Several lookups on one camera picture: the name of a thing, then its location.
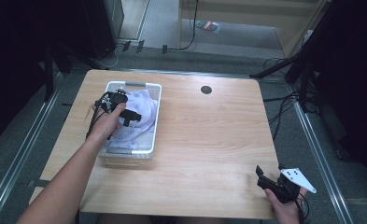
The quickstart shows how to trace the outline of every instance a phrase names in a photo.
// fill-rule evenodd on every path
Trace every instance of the wrist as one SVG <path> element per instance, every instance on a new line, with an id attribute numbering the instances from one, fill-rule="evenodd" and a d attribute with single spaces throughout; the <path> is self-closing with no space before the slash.
<path id="1" fill-rule="evenodd" d="M 91 145 L 93 148 L 97 148 L 97 150 L 101 149 L 101 147 L 106 143 L 106 139 L 101 134 L 91 133 L 84 144 Z"/>
<path id="2" fill-rule="evenodd" d="M 299 219 L 296 218 L 282 218 L 282 220 L 279 220 L 279 218 L 276 219 L 278 224 L 300 224 Z"/>

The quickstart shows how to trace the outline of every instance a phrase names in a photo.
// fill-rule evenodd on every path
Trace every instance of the wooden table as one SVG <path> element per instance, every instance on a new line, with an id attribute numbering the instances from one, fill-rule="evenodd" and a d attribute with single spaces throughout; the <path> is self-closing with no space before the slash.
<path id="1" fill-rule="evenodd" d="M 111 80 L 162 85 L 154 157 L 137 165 L 98 158 L 81 211 L 274 218 L 255 173 L 259 165 L 270 178 L 279 176 L 256 80 L 91 70 L 41 179 L 51 180 L 84 142 L 89 106 Z M 203 86 L 212 92 L 202 93 Z"/>

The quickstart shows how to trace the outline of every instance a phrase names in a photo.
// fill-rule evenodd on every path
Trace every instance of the white cloth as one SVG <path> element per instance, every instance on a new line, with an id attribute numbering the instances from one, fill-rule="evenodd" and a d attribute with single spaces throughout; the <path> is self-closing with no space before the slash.
<path id="1" fill-rule="evenodd" d="M 142 116 L 140 121 L 131 120 L 128 127 L 122 126 L 123 118 L 119 119 L 120 128 L 107 142 L 107 147 L 137 149 L 135 138 L 149 130 L 154 131 L 158 101 L 152 100 L 148 90 L 132 91 L 128 96 L 126 109 Z"/>

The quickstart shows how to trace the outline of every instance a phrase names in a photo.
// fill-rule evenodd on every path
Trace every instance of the black grommet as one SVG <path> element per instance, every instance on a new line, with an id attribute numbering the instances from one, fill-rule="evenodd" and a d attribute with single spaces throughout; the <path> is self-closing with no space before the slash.
<path id="1" fill-rule="evenodd" d="M 201 92 L 202 92 L 203 94 L 209 94 L 209 93 L 211 93 L 211 92 L 212 92 L 212 88 L 210 88 L 210 87 L 208 87 L 208 86 L 203 86 L 203 87 L 201 88 Z"/>

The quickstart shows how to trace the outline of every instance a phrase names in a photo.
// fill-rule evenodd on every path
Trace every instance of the plastic container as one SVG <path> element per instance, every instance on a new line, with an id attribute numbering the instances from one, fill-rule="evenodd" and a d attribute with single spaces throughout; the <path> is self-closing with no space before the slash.
<path id="1" fill-rule="evenodd" d="M 102 147 L 98 153 L 98 157 L 101 159 L 128 158 L 128 159 L 150 160 L 153 157 L 154 143 L 156 139 L 162 86 L 160 84 L 154 84 L 154 83 L 125 82 L 125 81 L 111 81 L 106 86 L 106 91 L 117 91 L 118 89 L 123 89 L 127 92 L 147 89 L 150 98 L 152 100 L 158 101 L 157 114 L 156 119 L 154 121 L 154 129 L 147 130 L 135 138 L 135 141 L 138 143 L 137 149 L 114 148 L 114 147 L 110 149 L 107 147 Z"/>

